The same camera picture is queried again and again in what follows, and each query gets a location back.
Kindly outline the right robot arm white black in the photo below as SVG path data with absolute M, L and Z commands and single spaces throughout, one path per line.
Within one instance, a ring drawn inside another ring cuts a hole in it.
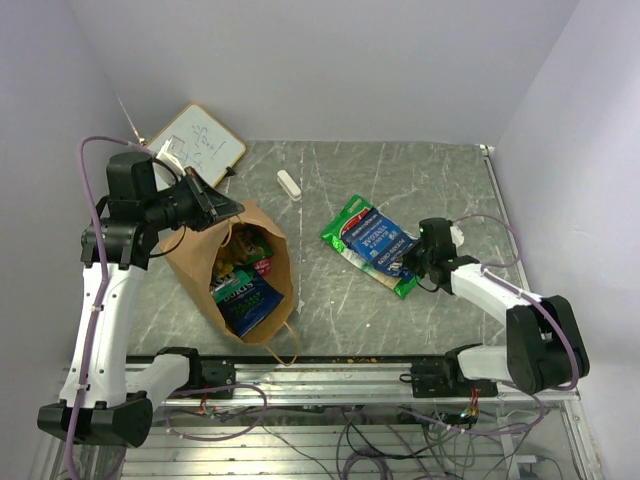
M 452 226 L 445 218 L 420 221 L 403 265 L 499 321 L 506 344 L 451 351 L 451 365 L 440 373 L 442 387 L 455 396 L 479 380 L 508 383 L 527 394 L 575 388 L 590 373 L 590 361 L 569 300 L 526 291 L 493 274 L 488 264 L 459 255 Z

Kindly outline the blue salt vinegar chips bag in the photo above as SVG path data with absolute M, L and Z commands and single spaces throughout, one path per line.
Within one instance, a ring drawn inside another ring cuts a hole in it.
M 377 272 L 403 280 L 412 277 L 401 257 L 414 239 L 376 208 L 370 209 L 352 228 L 343 232 L 341 240 Z

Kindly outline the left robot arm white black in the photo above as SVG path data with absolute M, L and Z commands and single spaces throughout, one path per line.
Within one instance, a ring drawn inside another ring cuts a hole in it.
M 147 368 L 126 371 L 134 306 L 160 232 L 205 231 L 244 207 L 191 167 L 160 190 L 157 164 L 140 152 L 113 156 L 109 193 L 94 206 L 108 215 L 82 235 L 85 297 L 73 360 L 58 401 L 41 407 L 37 418 L 40 430 L 74 444 L 138 447 L 162 402 L 203 387 L 195 348 L 165 347 Z

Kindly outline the green cassava chips bag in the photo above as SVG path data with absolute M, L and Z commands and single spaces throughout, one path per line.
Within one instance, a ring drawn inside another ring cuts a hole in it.
M 372 208 L 376 207 L 365 198 L 359 195 L 353 195 L 341 212 L 322 231 L 321 239 L 357 269 L 392 290 L 399 298 L 404 299 L 416 287 L 416 280 L 413 274 L 410 279 L 403 280 L 402 278 L 394 278 L 377 272 L 363 258 L 350 250 L 341 240 L 341 234 L 352 228 Z

